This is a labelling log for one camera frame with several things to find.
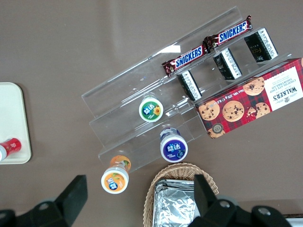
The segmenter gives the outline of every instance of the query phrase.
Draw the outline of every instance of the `white tray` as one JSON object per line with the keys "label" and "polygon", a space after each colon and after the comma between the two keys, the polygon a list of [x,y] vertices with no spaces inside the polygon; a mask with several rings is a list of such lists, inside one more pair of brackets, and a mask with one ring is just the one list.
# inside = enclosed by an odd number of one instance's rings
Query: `white tray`
{"label": "white tray", "polygon": [[20,140],[22,148],[0,165],[23,164],[32,156],[22,91],[16,84],[0,83],[0,142],[13,137]]}

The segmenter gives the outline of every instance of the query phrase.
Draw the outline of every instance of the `wicker basket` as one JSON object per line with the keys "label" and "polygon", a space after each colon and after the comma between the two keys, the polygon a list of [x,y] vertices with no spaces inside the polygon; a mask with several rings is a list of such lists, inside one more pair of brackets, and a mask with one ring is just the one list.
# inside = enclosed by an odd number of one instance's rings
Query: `wicker basket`
{"label": "wicker basket", "polygon": [[151,186],[147,192],[147,196],[144,204],[143,212],[143,224],[145,227],[152,227],[153,218],[153,197],[154,197],[154,187],[160,179],[174,179],[174,180],[187,180],[193,181],[194,176],[197,174],[202,174],[210,187],[212,188],[215,195],[219,193],[218,187],[216,186],[213,178],[206,172],[204,172],[199,167],[190,163],[177,163],[169,165],[168,167],[162,169],[154,178]]}

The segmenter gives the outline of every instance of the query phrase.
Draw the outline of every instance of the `blue lid jar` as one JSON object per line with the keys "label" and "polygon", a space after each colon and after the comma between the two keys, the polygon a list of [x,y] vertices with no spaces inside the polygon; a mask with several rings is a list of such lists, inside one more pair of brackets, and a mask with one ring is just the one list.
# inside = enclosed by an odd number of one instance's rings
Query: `blue lid jar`
{"label": "blue lid jar", "polygon": [[166,128],[160,133],[162,157],[172,163],[182,161],[188,152],[186,141],[175,128]]}

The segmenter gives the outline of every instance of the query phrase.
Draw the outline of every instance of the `product label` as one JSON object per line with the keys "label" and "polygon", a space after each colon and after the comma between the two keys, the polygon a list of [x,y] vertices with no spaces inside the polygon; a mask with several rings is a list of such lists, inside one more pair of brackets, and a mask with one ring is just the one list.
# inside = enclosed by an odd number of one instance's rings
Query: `product label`
{"label": "product label", "polygon": [[224,31],[220,33],[219,36],[219,43],[223,43],[225,41],[228,41],[236,36],[241,35],[242,33],[246,32],[248,30],[247,21],[242,22],[239,25],[236,25],[235,27],[232,27],[231,29]]}
{"label": "product label", "polygon": [[194,100],[200,99],[202,96],[200,94],[199,88],[196,86],[193,78],[191,77],[190,73],[188,71],[182,73],[184,82],[188,86],[190,94],[193,96]]}
{"label": "product label", "polygon": [[186,152],[186,147],[183,142],[179,140],[171,140],[164,146],[163,154],[171,161],[177,161],[181,159]]}
{"label": "product label", "polygon": [[217,101],[214,101],[214,103],[209,104],[209,107],[214,107],[215,105],[219,103],[229,102],[233,100],[236,96],[240,95],[242,92],[244,92],[244,89],[235,90],[233,93],[229,95],[225,95],[222,97],[217,98]]}
{"label": "product label", "polygon": [[303,97],[295,67],[265,80],[265,90],[273,111]]}
{"label": "product label", "polygon": [[202,57],[203,55],[204,55],[203,46],[199,46],[199,47],[185,53],[181,57],[174,60],[174,63],[176,64],[176,69],[187,65],[188,63]]}
{"label": "product label", "polygon": [[266,29],[263,28],[260,31],[258,31],[258,33],[267,49],[269,55],[271,56],[271,58],[275,58],[276,56],[278,56],[278,53],[274,47],[274,44],[271,42]]}
{"label": "product label", "polygon": [[108,174],[104,179],[107,189],[119,192],[125,186],[125,179],[119,173]]}
{"label": "product label", "polygon": [[220,123],[216,123],[213,125],[212,129],[214,133],[220,134],[223,131],[223,125]]}
{"label": "product label", "polygon": [[224,57],[226,64],[227,64],[228,68],[230,69],[233,77],[235,79],[237,79],[240,76],[242,76],[240,69],[238,68],[234,58],[232,57],[232,55],[228,49],[225,49],[225,51],[222,51],[222,56]]}
{"label": "product label", "polygon": [[161,108],[159,107],[159,105],[155,102],[146,102],[143,106],[142,106],[142,115],[145,119],[147,120],[155,120],[159,117],[160,113],[161,113]]}

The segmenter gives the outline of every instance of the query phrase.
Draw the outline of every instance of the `white label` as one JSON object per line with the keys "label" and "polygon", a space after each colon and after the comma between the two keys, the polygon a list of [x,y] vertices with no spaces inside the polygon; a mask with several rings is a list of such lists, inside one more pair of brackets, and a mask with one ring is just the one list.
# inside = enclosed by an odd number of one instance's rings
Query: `white label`
{"label": "white label", "polygon": [[295,67],[265,80],[265,90],[273,111],[303,97]]}
{"label": "white label", "polygon": [[194,99],[198,100],[199,98],[201,98],[202,96],[200,95],[199,88],[196,87],[196,84],[195,84],[194,80],[192,79],[190,73],[188,71],[186,71],[186,72],[182,73],[182,76],[190,90],[190,93],[194,97]]}
{"label": "white label", "polygon": [[233,77],[237,79],[242,76],[240,69],[237,67],[236,62],[234,61],[228,48],[222,51],[222,56],[224,57],[226,64],[228,65],[228,68],[230,69]]}
{"label": "white label", "polygon": [[272,43],[272,41],[269,38],[269,35],[266,31],[265,28],[261,29],[260,31],[258,31],[269,55],[271,56],[271,58],[275,58],[276,56],[278,56],[278,53],[276,52],[276,49],[274,47],[274,44]]}

